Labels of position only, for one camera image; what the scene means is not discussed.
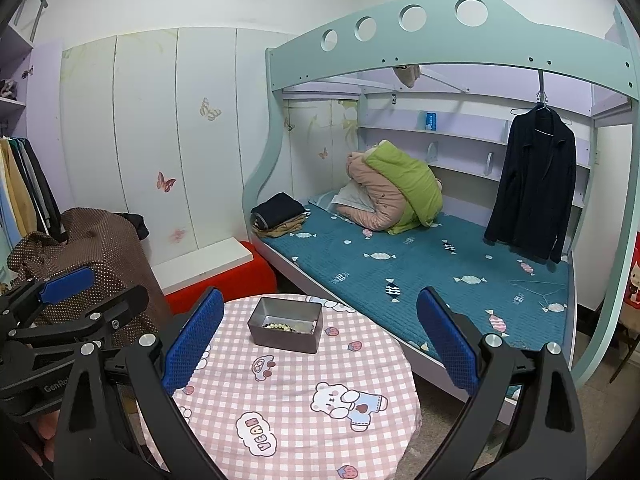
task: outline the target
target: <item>red butterfly decal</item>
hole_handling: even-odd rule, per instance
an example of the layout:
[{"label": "red butterfly decal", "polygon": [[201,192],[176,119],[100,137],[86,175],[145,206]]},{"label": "red butterfly decal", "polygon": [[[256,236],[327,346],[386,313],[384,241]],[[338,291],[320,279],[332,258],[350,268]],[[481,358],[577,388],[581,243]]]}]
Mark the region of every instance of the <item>red butterfly decal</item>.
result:
[{"label": "red butterfly decal", "polygon": [[169,193],[174,184],[175,184],[174,178],[165,180],[164,175],[162,174],[162,171],[158,171],[158,183],[156,184],[158,189],[164,189],[165,193]]}]

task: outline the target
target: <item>circular cutout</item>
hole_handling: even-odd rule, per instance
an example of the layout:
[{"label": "circular cutout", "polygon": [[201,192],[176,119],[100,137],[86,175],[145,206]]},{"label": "circular cutout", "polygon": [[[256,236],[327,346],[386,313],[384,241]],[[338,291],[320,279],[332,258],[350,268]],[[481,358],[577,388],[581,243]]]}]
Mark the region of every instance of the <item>circular cutout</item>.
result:
[{"label": "circular cutout", "polygon": [[330,28],[322,35],[322,49],[326,52],[330,52],[338,44],[338,33]]},{"label": "circular cutout", "polygon": [[480,0],[460,0],[456,3],[456,17],[467,27],[479,27],[489,17],[489,11]]},{"label": "circular cutout", "polygon": [[400,11],[400,26],[407,32],[415,32],[424,27],[427,13],[420,5],[409,5]]},{"label": "circular cutout", "polygon": [[370,16],[365,16],[356,23],[356,38],[360,41],[369,41],[376,35],[376,30],[378,30],[376,20]]}]

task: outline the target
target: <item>gray box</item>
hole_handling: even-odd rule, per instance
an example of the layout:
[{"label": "gray box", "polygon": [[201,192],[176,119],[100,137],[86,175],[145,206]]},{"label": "gray box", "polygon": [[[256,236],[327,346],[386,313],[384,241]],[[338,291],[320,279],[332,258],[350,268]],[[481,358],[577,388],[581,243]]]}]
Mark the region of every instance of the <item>gray box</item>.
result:
[{"label": "gray box", "polygon": [[[284,323],[295,332],[263,328],[269,323]],[[247,325],[258,346],[315,354],[322,335],[322,305],[308,301],[260,298]]]}]

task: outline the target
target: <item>blue can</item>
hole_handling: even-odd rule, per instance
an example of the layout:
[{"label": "blue can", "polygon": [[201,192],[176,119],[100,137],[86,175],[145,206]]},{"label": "blue can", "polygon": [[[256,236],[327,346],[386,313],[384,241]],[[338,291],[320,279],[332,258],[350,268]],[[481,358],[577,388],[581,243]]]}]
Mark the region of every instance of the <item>blue can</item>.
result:
[{"label": "blue can", "polygon": [[436,131],[436,114],[433,112],[427,112],[425,114],[425,124],[424,124],[424,129],[429,131],[429,132],[435,132]]}]

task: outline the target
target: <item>black jacket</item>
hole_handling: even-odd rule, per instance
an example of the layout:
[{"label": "black jacket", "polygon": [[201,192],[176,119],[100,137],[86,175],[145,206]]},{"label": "black jacket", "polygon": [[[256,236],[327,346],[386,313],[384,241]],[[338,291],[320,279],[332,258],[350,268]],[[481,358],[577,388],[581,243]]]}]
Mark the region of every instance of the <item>black jacket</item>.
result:
[{"label": "black jacket", "polygon": [[571,215],[575,167],[574,133],[554,110],[538,105],[516,117],[484,236],[558,263]]}]

